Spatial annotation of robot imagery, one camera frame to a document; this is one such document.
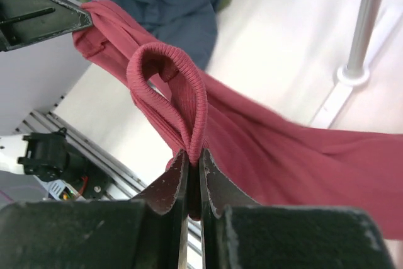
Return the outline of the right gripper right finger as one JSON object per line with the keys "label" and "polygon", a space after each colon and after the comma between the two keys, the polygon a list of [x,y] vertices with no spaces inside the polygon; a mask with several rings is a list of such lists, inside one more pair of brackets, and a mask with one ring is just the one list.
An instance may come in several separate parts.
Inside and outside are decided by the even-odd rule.
{"label": "right gripper right finger", "polygon": [[208,149],[199,160],[204,268],[242,268],[243,238],[234,219],[258,203],[221,172]]}

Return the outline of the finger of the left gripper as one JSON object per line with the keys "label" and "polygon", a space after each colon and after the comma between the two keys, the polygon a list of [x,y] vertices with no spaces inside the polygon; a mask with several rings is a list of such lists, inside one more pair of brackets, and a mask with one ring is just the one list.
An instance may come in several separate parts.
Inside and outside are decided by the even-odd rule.
{"label": "finger of the left gripper", "polygon": [[92,25],[90,13],[68,0],[1,0],[1,51],[20,49]]}

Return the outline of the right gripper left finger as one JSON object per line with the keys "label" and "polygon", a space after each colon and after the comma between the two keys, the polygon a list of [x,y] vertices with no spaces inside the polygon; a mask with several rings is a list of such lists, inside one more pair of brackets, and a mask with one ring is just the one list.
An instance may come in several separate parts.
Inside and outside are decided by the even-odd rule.
{"label": "right gripper left finger", "polygon": [[127,268],[186,268],[188,156],[180,151],[169,169],[129,201]]}

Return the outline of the maroon tank top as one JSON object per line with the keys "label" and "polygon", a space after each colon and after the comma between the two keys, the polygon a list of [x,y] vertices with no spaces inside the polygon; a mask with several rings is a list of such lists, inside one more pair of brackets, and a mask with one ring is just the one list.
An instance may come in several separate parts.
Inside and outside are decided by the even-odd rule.
{"label": "maroon tank top", "polygon": [[110,0],[82,5],[93,26],[75,48],[130,91],[173,152],[207,148],[222,172],[266,205],[347,205],[385,238],[402,238],[402,136],[289,122],[199,70]]}

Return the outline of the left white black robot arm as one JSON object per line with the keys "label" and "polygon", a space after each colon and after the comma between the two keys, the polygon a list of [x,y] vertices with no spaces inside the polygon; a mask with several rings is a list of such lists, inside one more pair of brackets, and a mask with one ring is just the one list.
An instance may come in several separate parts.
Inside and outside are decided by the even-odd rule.
{"label": "left white black robot arm", "polygon": [[[93,25],[90,14],[68,0],[1,0],[1,51],[9,52]],[[88,166],[71,151],[66,129],[1,138],[1,170],[44,182],[80,181]]]}

